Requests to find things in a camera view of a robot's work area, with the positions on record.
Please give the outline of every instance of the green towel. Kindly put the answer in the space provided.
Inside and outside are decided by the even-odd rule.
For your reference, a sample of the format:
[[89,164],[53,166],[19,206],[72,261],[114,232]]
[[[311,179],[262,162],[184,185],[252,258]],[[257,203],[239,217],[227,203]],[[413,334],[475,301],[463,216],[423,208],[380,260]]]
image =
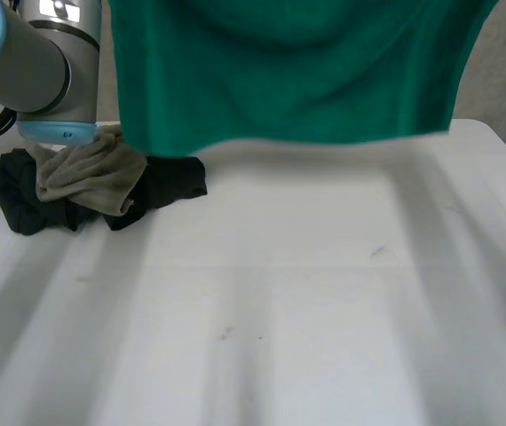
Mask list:
[[351,144],[447,130],[496,0],[109,0],[125,140]]

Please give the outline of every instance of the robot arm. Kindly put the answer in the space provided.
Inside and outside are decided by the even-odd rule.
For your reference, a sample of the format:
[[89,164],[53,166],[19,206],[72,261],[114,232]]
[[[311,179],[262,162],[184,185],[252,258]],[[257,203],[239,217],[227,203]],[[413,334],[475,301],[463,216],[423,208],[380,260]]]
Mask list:
[[23,138],[86,145],[95,135],[101,0],[0,0],[0,104]]

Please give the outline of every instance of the stain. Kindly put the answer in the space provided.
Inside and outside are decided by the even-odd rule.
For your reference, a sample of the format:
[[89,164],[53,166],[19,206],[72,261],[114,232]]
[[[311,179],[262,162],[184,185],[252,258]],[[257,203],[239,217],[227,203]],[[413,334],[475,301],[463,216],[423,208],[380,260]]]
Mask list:
[[383,245],[383,246],[379,246],[378,248],[376,248],[374,251],[372,251],[370,254],[369,254],[369,258],[370,259],[373,259],[374,257],[376,256],[379,256],[381,255],[382,253],[384,253],[385,251],[387,251],[387,245]]
[[222,340],[222,341],[227,340],[227,338],[232,333],[232,331],[233,331],[233,327],[227,326],[224,330],[224,333],[221,335],[221,337],[219,337],[219,340]]

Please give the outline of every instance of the gray cloth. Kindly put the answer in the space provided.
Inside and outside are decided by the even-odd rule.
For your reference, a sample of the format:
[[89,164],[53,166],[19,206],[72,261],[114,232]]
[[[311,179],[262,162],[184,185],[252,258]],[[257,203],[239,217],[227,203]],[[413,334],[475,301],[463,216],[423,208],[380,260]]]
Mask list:
[[102,126],[93,143],[53,151],[27,142],[36,160],[36,195],[40,201],[67,198],[110,216],[124,215],[130,191],[142,176],[146,157],[124,143],[121,126]]

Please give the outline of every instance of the black cloth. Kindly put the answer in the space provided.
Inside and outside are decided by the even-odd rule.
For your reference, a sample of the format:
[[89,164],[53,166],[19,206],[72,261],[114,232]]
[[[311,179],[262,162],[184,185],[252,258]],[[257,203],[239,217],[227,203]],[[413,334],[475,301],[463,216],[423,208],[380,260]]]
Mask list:
[[36,162],[23,149],[0,158],[0,206],[9,227],[16,233],[33,235],[48,226],[77,231],[97,216],[93,210],[71,201],[41,202],[36,197]]
[[[208,193],[206,170],[197,158],[147,157],[148,164],[129,194],[134,202],[120,217],[103,215],[112,231],[140,220],[150,209],[160,209],[176,200],[190,200]],[[0,206],[9,227],[16,233],[33,235],[48,226],[77,231],[98,212],[66,199],[42,202],[36,196],[36,162],[23,149],[0,158]]]
[[124,216],[103,215],[112,231],[140,220],[150,209],[160,209],[177,200],[191,200],[208,193],[206,169],[197,158],[147,157],[142,177],[129,194],[134,202]]

